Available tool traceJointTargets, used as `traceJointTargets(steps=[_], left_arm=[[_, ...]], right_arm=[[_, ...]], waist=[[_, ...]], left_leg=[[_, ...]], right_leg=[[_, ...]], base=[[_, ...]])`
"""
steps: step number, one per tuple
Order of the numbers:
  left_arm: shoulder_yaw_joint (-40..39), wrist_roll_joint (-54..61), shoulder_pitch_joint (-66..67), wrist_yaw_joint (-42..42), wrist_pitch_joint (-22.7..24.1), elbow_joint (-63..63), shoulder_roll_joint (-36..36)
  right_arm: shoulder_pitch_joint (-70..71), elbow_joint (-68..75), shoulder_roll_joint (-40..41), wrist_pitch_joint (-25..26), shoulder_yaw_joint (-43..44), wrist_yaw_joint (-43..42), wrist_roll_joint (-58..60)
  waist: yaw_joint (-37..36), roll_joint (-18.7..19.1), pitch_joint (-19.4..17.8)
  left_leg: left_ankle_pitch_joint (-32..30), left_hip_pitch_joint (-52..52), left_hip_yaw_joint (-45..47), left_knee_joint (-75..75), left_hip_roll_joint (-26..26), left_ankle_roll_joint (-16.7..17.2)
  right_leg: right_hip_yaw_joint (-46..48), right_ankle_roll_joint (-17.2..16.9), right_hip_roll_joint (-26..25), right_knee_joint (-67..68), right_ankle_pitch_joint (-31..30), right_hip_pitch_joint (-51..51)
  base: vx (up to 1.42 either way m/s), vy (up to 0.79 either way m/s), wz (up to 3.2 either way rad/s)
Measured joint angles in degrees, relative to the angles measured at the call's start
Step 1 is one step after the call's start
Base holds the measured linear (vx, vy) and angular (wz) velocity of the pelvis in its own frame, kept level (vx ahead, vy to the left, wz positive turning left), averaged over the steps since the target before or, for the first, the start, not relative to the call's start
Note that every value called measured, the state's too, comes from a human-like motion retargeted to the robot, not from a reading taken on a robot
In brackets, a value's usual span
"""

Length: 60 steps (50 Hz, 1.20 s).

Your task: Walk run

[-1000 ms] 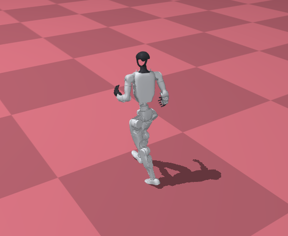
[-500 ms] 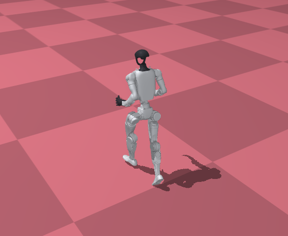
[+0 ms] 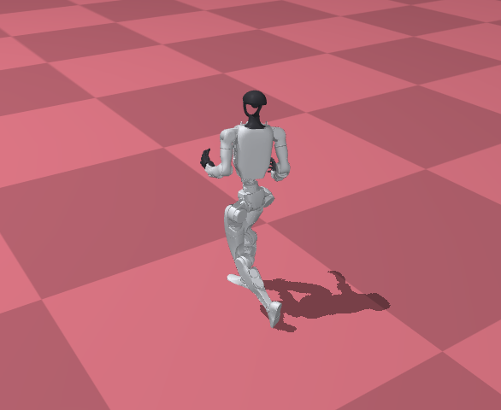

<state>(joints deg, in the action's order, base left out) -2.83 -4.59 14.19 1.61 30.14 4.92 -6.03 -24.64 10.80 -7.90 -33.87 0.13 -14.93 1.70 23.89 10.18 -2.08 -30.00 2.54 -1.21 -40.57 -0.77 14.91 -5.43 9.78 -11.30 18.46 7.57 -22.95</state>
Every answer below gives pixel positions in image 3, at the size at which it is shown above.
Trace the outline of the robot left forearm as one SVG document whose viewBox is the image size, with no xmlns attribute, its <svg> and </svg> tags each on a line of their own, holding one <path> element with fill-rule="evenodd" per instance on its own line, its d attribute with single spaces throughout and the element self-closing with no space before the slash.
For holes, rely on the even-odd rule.
<svg viewBox="0 0 501 410">
<path fill-rule="evenodd" d="M 207 163 L 204 170 L 209 175 L 209 177 L 218 178 L 218 179 L 224 177 L 224 176 L 220 176 L 222 174 L 222 165 L 221 164 L 219 164 L 217 167 L 216 166 L 212 167 Z"/>
</svg>

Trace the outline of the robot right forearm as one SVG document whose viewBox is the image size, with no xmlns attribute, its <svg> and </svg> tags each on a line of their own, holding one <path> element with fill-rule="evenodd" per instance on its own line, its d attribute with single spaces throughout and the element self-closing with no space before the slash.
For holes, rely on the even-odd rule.
<svg viewBox="0 0 501 410">
<path fill-rule="evenodd" d="M 289 166 L 290 166 L 290 164 L 289 164 Z M 274 179 L 276 182 L 283 180 L 283 178 L 285 178 L 286 176 L 288 176 L 288 174 L 289 173 L 279 174 L 279 173 L 277 173 L 277 171 L 274 172 L 273 170 L 271 170 L 271 178 Z"/>
</svg>

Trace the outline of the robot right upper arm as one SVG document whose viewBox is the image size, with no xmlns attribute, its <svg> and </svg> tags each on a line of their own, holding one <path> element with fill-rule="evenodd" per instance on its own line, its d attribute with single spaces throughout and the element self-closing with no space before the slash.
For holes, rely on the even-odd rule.
<svg viewBox="0 0 501 410">
<path fill-rule="evenodd" d="M 276 171 L 279 174 L 289 173 L 288 151 L 286 146 L 286 133 L 280 127 L 271 126 L 274 132 L 275 152 L 279 162 L 275 163 Z"/>
</svg>

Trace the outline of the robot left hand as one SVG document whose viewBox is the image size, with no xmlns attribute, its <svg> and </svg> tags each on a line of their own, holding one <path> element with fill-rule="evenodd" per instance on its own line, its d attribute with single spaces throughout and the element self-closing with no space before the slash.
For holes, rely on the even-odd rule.
<svg viewBox="0 0 501 410">
<path fill-rule="evenodd" d="M 202 167 L 205 169 L 206 167 L 206 164 L 208 163 L 210 166 L 214 167 L 215 164 L 209 160 L 209 152 L 210 152 L 210 149 L 207 149 L 207 150 L 204 150 L 203 151 L 203 154 L 202 154 L 202 157 L 201 157 L 201 165 Z"/>
</svg>

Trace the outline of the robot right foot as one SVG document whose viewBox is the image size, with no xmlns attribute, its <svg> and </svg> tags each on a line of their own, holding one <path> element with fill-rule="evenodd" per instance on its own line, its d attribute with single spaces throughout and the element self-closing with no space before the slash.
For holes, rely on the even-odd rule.
<svg viewBox="0 0 501 410">
<path fill-rule="evenodd" d="M 243 286 L 243 287 L 249 289 L 244 282 L 242 283 L 240 276 L 237 276 L 235 274 L 229 274 L 227 276 L 227 280 L 234 283 L 234 284 L 237 284 L 237 285 L 240 285 L 240 286 Z"/>
</svg>

